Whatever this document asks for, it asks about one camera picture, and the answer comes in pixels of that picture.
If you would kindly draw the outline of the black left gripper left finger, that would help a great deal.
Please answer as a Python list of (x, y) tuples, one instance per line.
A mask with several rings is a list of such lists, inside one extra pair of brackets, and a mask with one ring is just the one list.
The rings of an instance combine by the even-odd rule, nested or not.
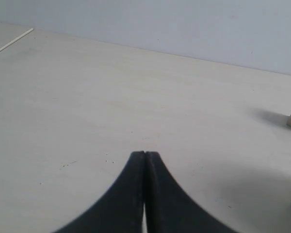
[(58, 233), (141, 233), (145, 152), (131, 153), (122, 172), (87, 211)]

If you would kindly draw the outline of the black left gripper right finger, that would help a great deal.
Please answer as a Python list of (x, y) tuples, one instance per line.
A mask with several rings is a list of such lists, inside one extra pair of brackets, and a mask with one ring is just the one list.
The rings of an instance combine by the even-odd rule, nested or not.
[(234, 233), (179, 186), (158, 152), (146, 152), (145, 215), (149, 233)]

